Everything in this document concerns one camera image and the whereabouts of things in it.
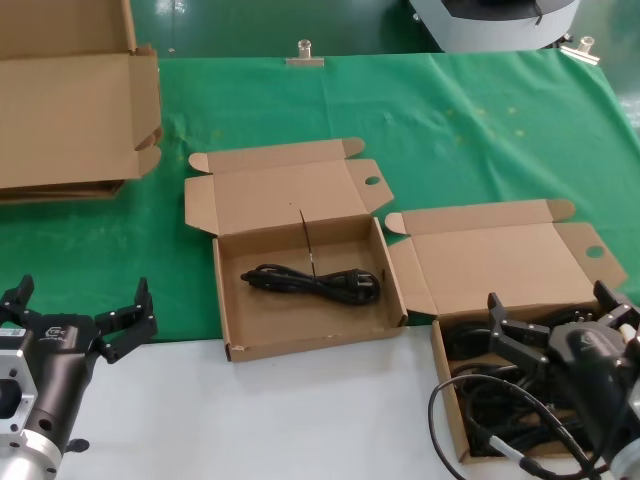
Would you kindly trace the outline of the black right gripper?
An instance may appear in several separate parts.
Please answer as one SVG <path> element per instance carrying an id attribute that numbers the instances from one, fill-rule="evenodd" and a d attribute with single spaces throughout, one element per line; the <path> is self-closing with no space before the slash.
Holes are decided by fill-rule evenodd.
<path id="1" fill-rule="evenodd" d="M 614 329 L 638 329 L 639 307 L 602 281 L 595 282 L 593 293 L 602 312 L 599 323 L 568 323 L 552 332 L 510 319 L 498 296 L 490 293 L 489 351 L 525 374 L 545 374 L 550 361 L 551 373 L 593 447 L 621 450 L 639 438 L 639 419 L 628 400 L 633 369 L 622 358 L 625 344 Z"/>

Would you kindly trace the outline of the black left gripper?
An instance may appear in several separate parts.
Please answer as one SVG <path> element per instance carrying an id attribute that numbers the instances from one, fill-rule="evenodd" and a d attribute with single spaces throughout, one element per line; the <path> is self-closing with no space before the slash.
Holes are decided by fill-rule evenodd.
<path id="1" fill-rule="evenodd" d="M 153 299 L 147 279 L 141 277 L 130 306 L 93 319 L 80 314 L 30 313 L 33 292 L 31 275 L 24 275 L 17 287 L 6 290 L 1 297 L 0 324 L 10 323 L 29 332 L 26 358 L 37 398 L 26 428 L 65 448 L 92 379 L 97 352 L 114 364 L 158 333 Z"/>

